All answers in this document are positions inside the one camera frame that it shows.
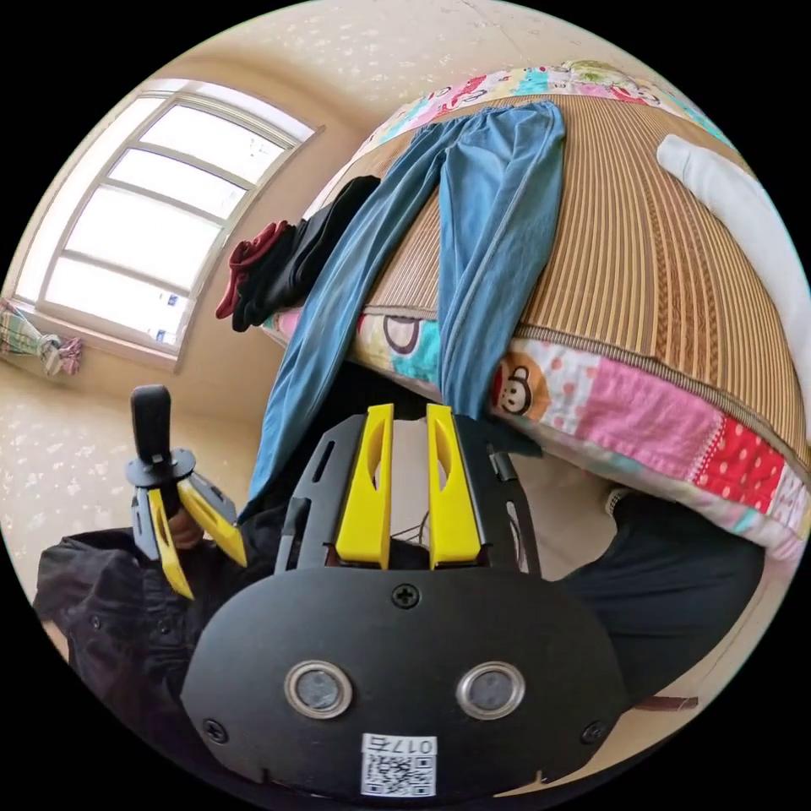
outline window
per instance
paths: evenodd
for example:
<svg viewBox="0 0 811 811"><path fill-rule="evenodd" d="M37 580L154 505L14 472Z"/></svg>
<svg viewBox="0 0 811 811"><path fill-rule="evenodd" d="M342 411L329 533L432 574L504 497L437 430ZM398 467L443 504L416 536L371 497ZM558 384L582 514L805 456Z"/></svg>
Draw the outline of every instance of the window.
<svg viewBox="0 0 811 811"><path fill-rule="evenodd" d="M312 134L219 85L147 84L49 191L13 298L45 326L176 355L234 225Z"/></svg>

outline beige wall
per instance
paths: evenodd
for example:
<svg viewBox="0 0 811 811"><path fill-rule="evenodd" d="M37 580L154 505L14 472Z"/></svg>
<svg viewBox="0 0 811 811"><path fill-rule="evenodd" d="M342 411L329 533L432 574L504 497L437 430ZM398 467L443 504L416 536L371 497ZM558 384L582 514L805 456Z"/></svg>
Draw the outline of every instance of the beige wall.
<svg viewBox="0 0 811 811"><path fill-rule="evenodd" d="M297 221L322 187L352 157L368 132L344 124L335 112L290 84L238 63L181 57L156 77L223 84L278 106L317 132L274 177L231 235L201 297L174 373L88 348L75 378L58 385L128 399L135 386L163 383L174 408L189 414L258 426L281 361L282 350L259 329L238 334L214 311L228 279L228 257L237 242L251 239L269 222ZM36 368L37 362L17 365Z"/></svg>

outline colorful quilt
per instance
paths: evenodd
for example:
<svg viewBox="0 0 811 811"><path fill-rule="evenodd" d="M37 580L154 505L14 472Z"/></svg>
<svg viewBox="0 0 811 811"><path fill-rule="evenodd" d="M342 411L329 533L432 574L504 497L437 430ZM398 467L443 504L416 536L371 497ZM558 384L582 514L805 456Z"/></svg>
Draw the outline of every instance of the colorful quilt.
<svg viewBox="0 0 811 811"><path fill-rule="evenodd" d="M471 104L523 95L590 95L602 99L627 101L660 107L674 116L687 118L728 146L727 137L700 110L687 101L657 87L645 79L636 79L604 63L579 60L560 66L517 68L476 76L455 87L443 87L430 95L403 105L366 140L356 158L373 150L396 135L428 124L437 116Z"/></svg>
<svg viewBox="0 0 811 811"><path fill-rule="evenodd" d="M609 65L500 71L445 87L403 105L347 164L437 116L523 95L584 95L659 107L732 147L687 101ZM318 210L341 169L313 201ZM298 312L277 313L265 328L286 343ZM353 360L438 399L435 321L366 314ZM811 531L811 493L765 440L698 395L642 369L549 341L514 338L493 380L490 410L548 453L629 487L683 503L733 534L758 543L790 568Z"/></svg>
<svg viewBox="0 0 811 811"><path fill-rule="evenodd" d="M286 342L298 311L268 329ZM435 321L364 315L353 360L438 399ZM516 338L493 380L491 412L549 453L606 479L683 503L795 564L811 494L761 437L667 381L566 346Z"/></svg>

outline hand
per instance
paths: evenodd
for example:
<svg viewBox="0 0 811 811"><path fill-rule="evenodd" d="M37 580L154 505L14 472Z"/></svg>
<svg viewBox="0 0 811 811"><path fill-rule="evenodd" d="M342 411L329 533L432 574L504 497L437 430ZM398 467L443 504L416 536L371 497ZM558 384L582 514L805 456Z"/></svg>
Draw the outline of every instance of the hand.
<svg viewBox="0 0 811 811"><path fill-rule="evenodd" d="M202 527L183 507L169 519L169 531L175 548L181 551L192 549L203 540Z"/></svg>

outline window frame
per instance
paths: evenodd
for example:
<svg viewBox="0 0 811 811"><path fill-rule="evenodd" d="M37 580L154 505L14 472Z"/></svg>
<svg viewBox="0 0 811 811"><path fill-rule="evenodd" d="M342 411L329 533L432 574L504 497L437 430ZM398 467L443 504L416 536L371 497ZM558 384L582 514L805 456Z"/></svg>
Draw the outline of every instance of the window frame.
<svg viewBox="0 0 811 811"><path fill-rule="evenodd" d="M112 351L114 354L124 357L141 358L143 356L150 357L153 365L158 365L173 369L179 360L182 349L185 346L188 337L188 329L190 323L196 313L199 299L204 292L206 283L212 276L218 264L218 259L222 255L222 251L233 235L235 228L240 220L250 209L254 200L259 194L267 187L268 182L279 172L282 167L296 154L301 147L306 144L316 133L315 128L310 127L304 122L297 122L302 128L309 132L309 135L304 139L299 139L296 136L286 132L281 127L275 126L270 121L260 118L253 112L248 112L239 108L237 104L229 103L221 99L212 98L205 95L205 88L209 83L195 81L195 80L169 80L169 81L155 81L146 84L144 87L132 93L122 103L117 106L110 116L106 117L99 127L83 142L78 151L74 154L73 159L69 162L70 166L66 166L63 172L55 178L55 182L47 190L45 197L41 201L41 206L44 205L44 210L37 216L35 212L32 218L30 229L26 229L27 233L23 235L18 251L22 248L18 257L11 268L11 273L6 280L4 286L8 290L8 297L31 319L31 321L40 329L47 332L67 332L70 335L77 335L85 340L89 346L97 346L98 348ZM230 92L231 89L225 86L217 85L219 90ZM125 138L112 152L112 155L104 162L99 171L94 175L93 179L88 183L84 189L78 204L74 207L71 215L65 224L59 238L57 239L56 246L51 254L45 274L39 286L39 291L36 300L31 300L28 297L23 297L18 294L17 286L20 276L25 267L28 259L29 252L34 244L40 229L46 222L49 215L50 208L55 198L62 189L64 183L71 175L77 171L84 160L89 150L96 143L101 133L104 132L107 126L120 116L126 109L128 109L136 100L142 98L160 99L161 104L158 105L146 118ZM263 106L267 106L271 110L274 109L272 105L260 99L250 97L252 101L260 102ZM218 118L236 124L239 127L247 129L247 131L258 135L261 138L267 139L272 144L275 144L283 151L281 154L268 166L256 182L251 183L245 178L239 177L232 172L221 169L214 164L202 161L199 158L183 153L179 150L169 149L167 147L159 146L157 144L149 144L141 142L140 139L148 132L148 130L158 122L166 113L168 113L175 106L184 106L192 110L198 110L210 115L217 116ZM287 117L283 111L279 111L281 116ZM129 150L136 149L144 152L149 152L155 155L161 155L167 158L178 160L186 166L191 166L202 171L206 171L214 177L220 177L244 189L245 194L239 200L233 211L227 218L218 217L208 211L196 208L191 204L183 203L175 200L164 194L153 192L149 189L134 186L130 183L114 180L109 177L110 173L115 169L119 161L128 153ZM209 251L205 255L205 259L201 264L194 283L190 289L186 291L179 286L174 286L169 282L157 280L148 274L141 273L137 270L118 265L116 263L106 262L101 259L96 259L87 256L83 253L67 249L68 241L73 233L73 229L79 222L79 218L85 212L87 204L91 200L93 194L99 188L111 188L118 191L135 193L142 198L153 200L158 203L169 204L177 210L185 211L190 214L201 217L202 219L216 224L220 228L220 232L216 239L212 242ZM45 299L48 285L50 284L53 276L54 269L56 268L59 259L73 259L79 262L85 262L95 267L110 270L113 273L123 275L125 277L148 282L153 286L160 287L169 293L175 293L178 296L188 299L185 312L183 313L181 323L177 330L177 340L174 344L167 344L163 341L153 339L150 335L140 332L139 330L125 327L115 321L110 321L105 318L100 318L89 313L83 313L63 305L48 302Z"/></svg>

